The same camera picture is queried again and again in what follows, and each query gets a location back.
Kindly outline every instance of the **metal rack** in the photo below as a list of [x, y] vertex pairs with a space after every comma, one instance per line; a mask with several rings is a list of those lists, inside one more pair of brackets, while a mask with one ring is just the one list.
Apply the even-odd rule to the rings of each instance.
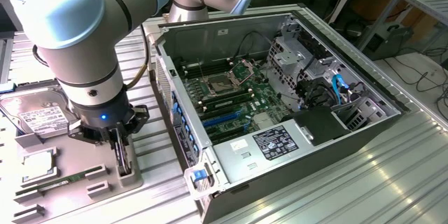
[[[366, 44], [369, 43], [373, 34], [377, 30], [377, 28], [384, 23], [386, 17], [389, 16], [393, 8], [396, 7], [400, 0], [390, 0], [386, 7], [384, 8], [384, 11], [381, 12], [372, 29], [362, 35], [358, 43], [357, 48], [358, 50], [364, 50]], [[440, 23], [442, 23], [445, 26], [448, 26], [448, 0], [404, 0], [409, 5], [410, 8], [408, 8], [402, 14], [397, 17], [396, 21], [401, 22], [409, 13], [412, 7], [418, 8], [424, 13], [430, 15]], [[434, 37], [429, 40], [429, 43], [434, 41], [441, 36], [442, 33], [437, 33]]]

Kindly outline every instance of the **motherboard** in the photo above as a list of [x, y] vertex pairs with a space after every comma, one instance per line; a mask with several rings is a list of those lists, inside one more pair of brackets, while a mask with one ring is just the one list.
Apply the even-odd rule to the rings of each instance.
[[252, 60], [185, 68], [184, 86], [213, 144], [277, 124], [290, 113]]

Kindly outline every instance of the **blue pcie slot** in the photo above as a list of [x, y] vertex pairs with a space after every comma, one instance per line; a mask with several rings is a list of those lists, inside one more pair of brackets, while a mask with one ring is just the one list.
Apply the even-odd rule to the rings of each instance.
[[241, 115], [241, 111], [236, 111], [234, 113], [226, 114], [224, 116], [220, 116], [218, 118], [214, 118], [212, 120], [205, 121], [202, 123], [202, 126], [204, 127], [209, 127], [209, 126], [213, 126], [213, 125], [216, 125], [218, 123], [230, 121], [230, 120], [238, 118], [240, 115]]

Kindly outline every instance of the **screw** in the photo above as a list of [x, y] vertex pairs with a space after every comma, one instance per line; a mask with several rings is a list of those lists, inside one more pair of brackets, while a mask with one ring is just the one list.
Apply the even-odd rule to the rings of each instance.
[[94, 97], [97, 96], [97, 91], [94, 89], [89, 90], [89, 92], [86, 92], [86, 94], [90, 96], [90, 97]]

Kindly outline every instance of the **green circuit board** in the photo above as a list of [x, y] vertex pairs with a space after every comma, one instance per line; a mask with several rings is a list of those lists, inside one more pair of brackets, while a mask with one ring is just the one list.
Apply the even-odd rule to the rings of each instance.
[[[277, 124], [290, 113], [261, 72], [262, 70], [252, 63], [242, 61], [236, 64], [232, 71], [184, 79], [190, 101], [213, 144], [260, 130], [265, 122], [257, 122], [258, 114], [268, 117], [270, 125]], [[225, 116], [236, 118], [206, 126], [206, 123], [218, 121]]]

